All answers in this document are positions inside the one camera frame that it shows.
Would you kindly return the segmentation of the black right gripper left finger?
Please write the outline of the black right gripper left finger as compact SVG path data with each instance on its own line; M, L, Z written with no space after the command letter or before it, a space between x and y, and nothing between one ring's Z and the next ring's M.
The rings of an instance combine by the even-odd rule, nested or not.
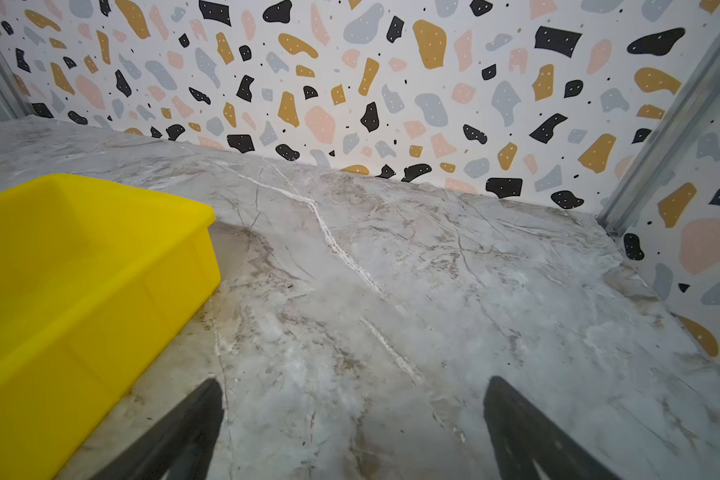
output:
M204 380L95 479L204 479L224 417L222 389Z

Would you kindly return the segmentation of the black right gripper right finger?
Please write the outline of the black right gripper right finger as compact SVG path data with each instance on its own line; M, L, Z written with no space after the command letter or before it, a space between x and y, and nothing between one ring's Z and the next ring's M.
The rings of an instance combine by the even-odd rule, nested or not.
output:
M504 378L490 378L483 409L501 478L617 477Z

